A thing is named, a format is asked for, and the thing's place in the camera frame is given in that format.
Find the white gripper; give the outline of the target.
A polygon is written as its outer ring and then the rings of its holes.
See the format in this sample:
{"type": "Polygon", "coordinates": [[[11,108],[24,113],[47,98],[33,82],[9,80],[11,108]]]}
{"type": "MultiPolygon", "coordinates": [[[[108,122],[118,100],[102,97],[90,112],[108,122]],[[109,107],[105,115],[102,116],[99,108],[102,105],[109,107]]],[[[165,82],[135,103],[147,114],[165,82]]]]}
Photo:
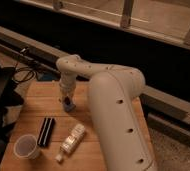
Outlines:
{"type": "Polygon", "coordinates": [[[59,81],[61,98],[64,99],[66,105],[70,104],[70,99],[74,96],[76,88],[76,78],[71,76],[62,76],[59,81]]]}

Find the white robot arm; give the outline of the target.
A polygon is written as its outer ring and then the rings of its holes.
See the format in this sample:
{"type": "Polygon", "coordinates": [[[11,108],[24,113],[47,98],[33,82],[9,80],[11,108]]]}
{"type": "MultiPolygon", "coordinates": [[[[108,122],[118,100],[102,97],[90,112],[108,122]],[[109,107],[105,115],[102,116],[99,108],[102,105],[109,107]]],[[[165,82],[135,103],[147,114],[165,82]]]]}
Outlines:
{"type": "Polygon", "coordinates": [[[143,73],[129,66],[91,63],[78,55],[56,61],[63,109],[71,111],[78,76],[87,78],[88,104],[107,171],[158,171],[132,101],[145,88],[143,73]]]}

